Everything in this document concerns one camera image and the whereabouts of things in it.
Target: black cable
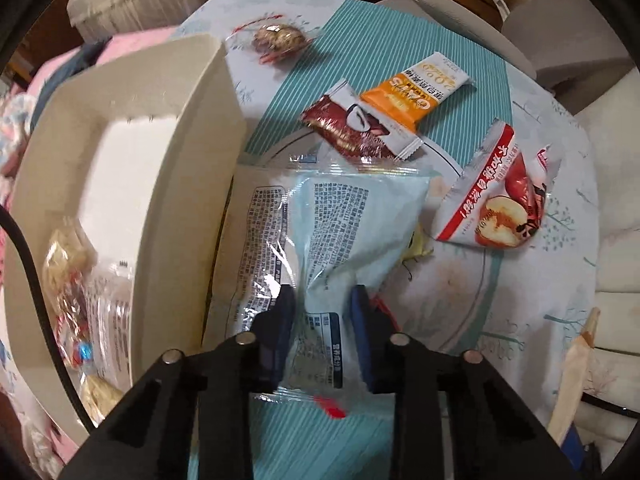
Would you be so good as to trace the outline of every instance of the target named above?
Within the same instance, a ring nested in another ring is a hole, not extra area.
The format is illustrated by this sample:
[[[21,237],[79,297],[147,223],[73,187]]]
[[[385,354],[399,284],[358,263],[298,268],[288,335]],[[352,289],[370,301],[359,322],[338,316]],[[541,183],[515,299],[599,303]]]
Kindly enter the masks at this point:
[[[582,393],[582,402],[586,402],[591,406],[595,406],[596,408],[600,408],[601,410],[606,410],[611,413],[615,413],[617,415],[628,416],[628,418],[634,418],[635,420],[640,420],[640,413],[635,412],[634,410],[630,410],[628,408],[623,408],[622,406],[618,406],[609,402],[608,400],[599,399],[598,397],[592,396],[590,394]]]
[[[71,405],[74,407],[74,410],[76,410],[80,422],[82,422],[82,425],[87,432],[91,433],[95,429],[95,426],[92,423],[89,414],[86,412],[86,409],[82,405],[78,392],[76,392],[74,384],[71,382],[71,377],[69,377],[69,373],[66,370],[65,364],[62,362],[62,357],[60,357],[56,338],[53,335],[53,329],[49,322],[49,314],[47,313],[47,307],[44,303],[42,289],[40,288],[40,280],[38,279],[36,266],[33,263],[31,251],[29,250],[27,241],[24,239],[24,235],[22,234],[22,231],[20,231],[18,224],[15,223],[12,216],[2,206],[0,206],[0,227],[5,230],[7,236],[14,244],[15,250],[18,252],[18,256],[20,256],[20,261],[24,268],[24,273],[27,276],[27,282],[29,283],[29,290],[31,291],[33,305],[38,316],[38,322],[40,323],[40,329],[42,330],[42,336],[47,344],[47,350],[49,351],[49,355],[53,361],[58,378],[62,383],[62,387],[64,388]]]

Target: transparent plastic wrapper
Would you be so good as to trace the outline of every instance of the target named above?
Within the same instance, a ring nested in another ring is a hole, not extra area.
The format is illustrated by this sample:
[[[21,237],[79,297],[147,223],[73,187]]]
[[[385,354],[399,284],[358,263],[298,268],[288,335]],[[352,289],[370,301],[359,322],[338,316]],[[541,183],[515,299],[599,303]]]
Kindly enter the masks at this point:
[[[60,354],[67,366],[85,372],[92,370],[93,351],[82,279],[94,259],[94,250],[80,224],[65,218],[51,235],[42,268],[44,291],[56,314]]]
[[[442,200],[431,229],[436,240],[509,249],[535,235],[558,174],[561,151],[523,137],[519,139],[504,121],[494,121]]]
[[[203,346],[249,330],[281,285],[292,285],[298,310],[292,347],[282,388],[270,400],[318,396],[346,410],[368,409],[381,399],[360,378],[351,289],[365,285],[373,295],[401,259],[429,179],[339,171],[238,166]]]
[[[468,82],[469,76],[458,65],[434,52],[363,92],[362,100],[415,133],[421,118]]]
[[[84,283],[96,373],[121,392],[131,387],[132,280],[133,270],[126,262],[99,262]]]
[[[345,79],[307,108],[300,121],[349,158],[405,160],[422,145],[404,126],[361,101]]]
[[[306,49],[320,34],[320,28],[305,30],[283,14],[273,14],[236,27],[226,44],[231,49],[255,50],[258,62],[269,64]]]
[[[89,417],[98,426],[120,402],[123,393],[96,375],[83,374],[79,395]]]

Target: dark blue cloth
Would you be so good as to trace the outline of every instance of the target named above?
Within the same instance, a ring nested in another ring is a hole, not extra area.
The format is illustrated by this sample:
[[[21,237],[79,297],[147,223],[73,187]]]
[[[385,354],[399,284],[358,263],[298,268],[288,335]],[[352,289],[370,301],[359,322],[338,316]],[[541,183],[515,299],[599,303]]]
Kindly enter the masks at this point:
[[[80,47],[80,50],[74,54],[74,56],[67,61],[64,65],[60,66],[44,83],[42,91],[36,102],[36,106],[33,110],[33,117],[31,118],[31,134],[35,130],[36,124],[42,115],[42,111],[49,102],[49,99],[53,95],[63,82],[69,79],[71,76],[81,73],[83,70],[95,65],[100,57],[100,54],[107,46],[107,43],[111,38],[105,38],[97,43],[85,43]]]

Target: tablecloth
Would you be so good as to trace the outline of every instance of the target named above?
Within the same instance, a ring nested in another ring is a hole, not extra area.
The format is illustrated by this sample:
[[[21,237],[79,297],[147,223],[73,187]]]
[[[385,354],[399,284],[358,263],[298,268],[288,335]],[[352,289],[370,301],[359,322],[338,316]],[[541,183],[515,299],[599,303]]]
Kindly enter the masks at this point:
[[[321,28],[321,35],[296,59],[261,66],[250,48],[230,36],[234,28],[273,14],[305,30]],[[398,267],[382,290],[403,330],[441,351],[478,348],[546,424],[564,353],[594,296],[597,190],[590,144],[574,118],[479,45],[366,2],[209,0],[174,36],[194,33],[229,39],[226,60],[250,130],[246,160],[264,162],[274,146],[278,153],[303,146],[296,137],[300,112],[341,77],[362,91],[434,51],[474,80],[420,124],[434,152],[449,161],[434,170],[445,187],[494,118],[512,124],[519,136],[562,144],[562,166],[532,243],[505,252],[436,243],[433,256]],[[388,476],[391,413],[329,420],[313,405],[259,400],[251,410],[257,479]]]

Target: red and white snack package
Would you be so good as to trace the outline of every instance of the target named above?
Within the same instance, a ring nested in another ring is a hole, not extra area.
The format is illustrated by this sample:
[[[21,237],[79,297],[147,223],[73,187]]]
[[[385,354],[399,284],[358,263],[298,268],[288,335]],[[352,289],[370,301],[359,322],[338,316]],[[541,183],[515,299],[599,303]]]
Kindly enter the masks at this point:
[[[494,121],[471,163],[442,200],[431,236],[443,242],[509,249],[540,228],[560,154],[551,145],[529,150],[513,128]]]
[[[361,101],[345,79],[307,108],[300,121],[346,157],[405,160],[422,145],[420,137]]]

